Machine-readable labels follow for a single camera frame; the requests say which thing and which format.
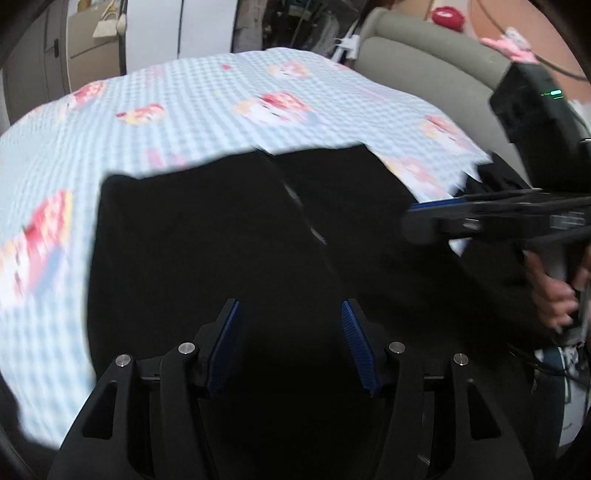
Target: clothing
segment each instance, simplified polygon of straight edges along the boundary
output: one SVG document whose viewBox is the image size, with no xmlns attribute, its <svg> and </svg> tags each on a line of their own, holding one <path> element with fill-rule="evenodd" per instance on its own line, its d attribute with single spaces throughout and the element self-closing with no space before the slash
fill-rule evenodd
<svg viewBox="0 0 591 480">
<path fill-rule="evenodd" d="M 491 154 L 491 160 L 478 165 L 480 181 L 466 176 L 465 185 L 454 196 L 530 188 L 499 155 Z M 517 334 L 525 350 L 554 345 L 547 329 L 538 321 L 531 301 L 531 285 L 525 275 L 521 250 L 510 242 L 492 244 L 473 239 L 462 254 L 462 264 L 493 302 L 503 324 L 510 325 Z"/>
<path fill-rule="evenodd" d="M 413 202 L 362 145 L 110 177 L 89 281 L 97 375 L 120 353 L 149 358 L 190 341 L 237 298 L 246 350 L 228 392 L 203 404 L 214 457 L 232 458 L 220 475 L 250 478 L 264 464 L 282 478 L 355 478 L 384 405 L 360 391 L 340 325 L 340 304 L 354 297 L 434 373 L 465 353 L 518 425 L 530 385 L 504 348 L 518 335 L 447 245 L 418 248 L 401 237 Z"/>
</svg>

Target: metal screw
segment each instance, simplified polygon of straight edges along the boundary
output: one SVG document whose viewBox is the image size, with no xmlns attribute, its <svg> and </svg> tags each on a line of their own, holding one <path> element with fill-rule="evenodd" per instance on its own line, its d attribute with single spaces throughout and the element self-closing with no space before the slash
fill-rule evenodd
<svg viewBox="0 0 591 480">
<path fill-rule="evenodd" d="M 456 353 L 453 356 L 453 361 L 463 367 L 464 365 L 468 364 L 468 357 L 463 353 Z"/>
<path fill-rule="evenodd" d="M 392 342 L 388 345 L 388 350 L 392 353 L 404 353 L 406 346 L 402 342 Z"/>
<path fill-rule="evenodd" d="M 482 229 L 480 220 L 476 220 L 474 218 L 464 218 L 464 223 L 462 223 L 462 226 L 471 232 L 479 232 Z"/>
<path fill-rule="evenodd" d="M 128 365 L 129 362 L 131 362 L 131 357 L 126 353 L 124 353 L 123 355 L 119 355 L 115 359 L 115 365 L 117 365 L 118 367 L 124 367 L 125 365 Z"/>
<path fill-rule="evenodd" d="M 178 351 L 180 353 L 182 353 L 183 355 L 188 355 L 188 354 L 193 353 L 195 351 L 195 346 L 191 342 L 181 343 L 178 346 Z"/>
</svg>

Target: cartoon print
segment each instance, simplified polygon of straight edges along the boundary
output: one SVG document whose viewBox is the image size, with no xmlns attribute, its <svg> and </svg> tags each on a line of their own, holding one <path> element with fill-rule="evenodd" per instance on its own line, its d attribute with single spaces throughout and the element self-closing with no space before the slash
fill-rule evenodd
<svg viewBox="0 0 591 480">
<path fill-rule="evenodd" d="M 166 110 L 157 103 L 151 103 L 130 112 L 121 112 L 116 117 L 128 125 L 153 124 L 166 117 Z"/>
<path fill-rule="evenodd" d="M 160 151 L 156 148 L 149 148 L 146 150 L 148 163 L 154 170 L 162 171 L 167 167 L 173 166 L 176 168 L 186 168 L 189 166 L 187 159 L 183 155 L 172 154 L 168 156 L 167 161 L 162 157 Z"/>
<path fill-rule="evenodd" d="M 474 151 L 465 134 L 450 120 L 441 115 L 425 115 L 421 130 L 426 136 L 439 142 L 448 152 L 459 155 Z"/>
<path fill-rule="evenodd" d="M 0 249 L 0 311 L 40 299 L 64 265 L 72 193 L 61 190 L 34 211 L 28 225 Z"/>
<path fill-rule="evenodd" d="M 78 111 L 88 105 L 92 100 L 99 98 L 103 95 L 106 87 L 107 82 L 104 80 L 90 82 L 71 95 L 66 96 L 59 107 L 58 121 L 65 120 L 69 113 Z"/>
<path fill-rule="evenodd" d="M 267 72 L 278 80 L 281 79 L 305 79 L 310 76 L 310 72 L 303 63 L 290 60 L 282 65 L 269 65 Z"/>
<path fill-rule="evenodd" d="M 235 105 L 236 115 L 248 118 L 261 127 L 315 124 L 319 119 L 312 109 L 291 93 L 265 93 Z"/>
<path fill-rule="evenodd" d="M 449 197 L 431 171 L 419 159 L 380 157 L 380 160 L 406 185 L 417 200 L 439 200 Z"/>
</svg>

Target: checkered bedsheet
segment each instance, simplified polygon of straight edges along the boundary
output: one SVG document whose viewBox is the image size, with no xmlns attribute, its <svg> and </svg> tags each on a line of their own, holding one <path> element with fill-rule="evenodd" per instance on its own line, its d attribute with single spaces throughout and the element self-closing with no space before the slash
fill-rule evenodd
<svg viewBox="0 0 591 480">
<path fill-rule="evenodd" d="M 0 371 L 25 433 L 59 445 L 95 381 L 85 304 L 105 176 L 359 142 L 420 201 L 447 197 L 488 160 L 433 105 L 284 48 L 94 82 L 11 127 L 0 138 Z"/>
</svg>

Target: person's hand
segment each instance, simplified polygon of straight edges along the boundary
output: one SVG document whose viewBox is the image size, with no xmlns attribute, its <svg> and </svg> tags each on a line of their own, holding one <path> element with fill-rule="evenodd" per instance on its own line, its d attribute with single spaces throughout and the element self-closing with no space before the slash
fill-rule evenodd
<svg viewBox="0 0 591 480">
<path fill-rule="evenodd" d="M 525 253 L 528 279 L 534 287 L 533 301 L 541 322 L 548 328 L 562 333 L 562 328 L 572 323 L 570 313 L 579 308 L 573 288 L 561 280 L 546 274 L 542 260 L 533 252 Z M 588 248 L 581 269 L 575 276 L 573 285 L 583 289 L 590 277 L 591 250 Z"/>
</svg>

